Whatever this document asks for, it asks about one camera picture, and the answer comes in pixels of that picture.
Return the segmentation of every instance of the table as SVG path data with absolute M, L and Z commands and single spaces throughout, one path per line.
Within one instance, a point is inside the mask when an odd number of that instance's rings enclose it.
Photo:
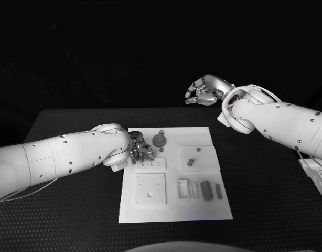
M 123 171 L 102 164 L 38 193 L 0 203 L 0 250 L 125 251 L 195 241 L 254 251 L 322 251 L 322 197 L 292 150 L 217 121 L 220 108 L 44 110 L 24 142 L 118 123 L 208 127 L 233 220 L 118 224 Z M 27 189 L 31 192 L 44 184 Z

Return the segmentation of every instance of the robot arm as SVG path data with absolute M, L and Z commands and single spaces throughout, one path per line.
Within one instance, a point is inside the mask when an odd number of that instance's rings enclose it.
M 188 98 L 197 91 L 197 97 Z M 218 121 L 240 133 L 254 129 L 271 141 L 322 159 L 322 113 L 284 103 L 256 85 L 237 87 L 212 75 L 205 75 L 191 85 L 185 103 L 211 105 L 223 100 Z
M 0 201 L 28 186 L 74 174 L 100 162 L 113 171 L 128 166 L 133 153 L 149 153 L 149 145 L 141 143 L 142 135 L 128 132 L 118 124 L 105 124 L 90 131 L 0 148 Z

